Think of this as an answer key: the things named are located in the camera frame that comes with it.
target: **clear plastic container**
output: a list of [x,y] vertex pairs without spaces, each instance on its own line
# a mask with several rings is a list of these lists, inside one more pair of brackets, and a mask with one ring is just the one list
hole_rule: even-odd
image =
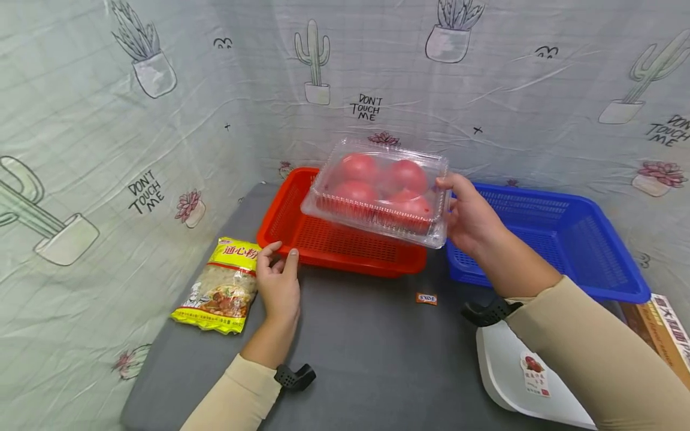
[[448,159],[342,139],[302,201],[304,214],[429,248],[446,241]]

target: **gray table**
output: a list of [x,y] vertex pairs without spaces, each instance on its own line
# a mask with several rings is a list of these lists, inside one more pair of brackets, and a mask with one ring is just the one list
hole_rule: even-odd
[[[254,241],[276,191],[254,187],[219,235]],[[400,279],[302,267],[302,318],[288,364],[309,363],[317,379],[304,392],[281,394],[262,429],[579,429],[507,412],[489,399],[476,328],[458,310],[463,300],[488,303],[492,294],[451,281],[446,265],[443,250],[430,250],[422,273]],[[180,303],[190,285],[178,287]],[[416,292],[437,294],[438,306],[417,304]],[[166,322],[121,422],[129,430],[180,429],[263,320],[259,297],[240,336]]]

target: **pasta bag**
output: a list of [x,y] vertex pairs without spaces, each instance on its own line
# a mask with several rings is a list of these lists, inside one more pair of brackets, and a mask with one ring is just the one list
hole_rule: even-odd
[[239,334],[256,296],[257,244],[222,237],[192,285],[189,297],[170,317],[222,334]]

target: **label sticker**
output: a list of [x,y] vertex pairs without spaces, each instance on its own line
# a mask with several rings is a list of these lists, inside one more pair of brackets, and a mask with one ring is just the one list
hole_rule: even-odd
[[524,375],[524,386],[527,392],[551,398],[549,392],[549,380],[546,378],[546,366],[543,361],[532,352],[523,352],[520,355],[520,366]]
[[437,305],[436,295],[429,295],[428,293],[417,292],[417,303]]

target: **fabric backdrop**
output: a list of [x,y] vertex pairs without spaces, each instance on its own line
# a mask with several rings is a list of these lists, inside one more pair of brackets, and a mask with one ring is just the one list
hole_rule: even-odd
[[0,3],[0,422],[118,429],[238,201],[343,134],[593,199],[690,322],[690,3],[468,3]]

